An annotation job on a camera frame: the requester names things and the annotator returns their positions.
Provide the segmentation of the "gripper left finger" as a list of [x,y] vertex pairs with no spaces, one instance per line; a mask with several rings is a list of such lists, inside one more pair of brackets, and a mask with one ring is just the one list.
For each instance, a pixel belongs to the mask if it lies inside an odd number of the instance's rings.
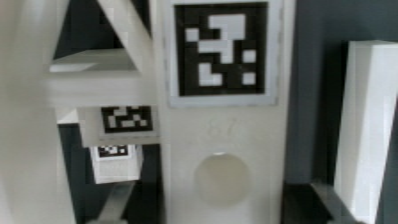
[[113,185],[97,217],[87,224],[161,224],[158,186],[140,181]]

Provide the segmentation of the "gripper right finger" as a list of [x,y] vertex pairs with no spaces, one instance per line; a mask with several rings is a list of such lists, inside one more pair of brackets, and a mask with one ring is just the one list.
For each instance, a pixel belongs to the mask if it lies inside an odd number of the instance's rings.
[[362,224],[328,184],[284,185],[282,224]]

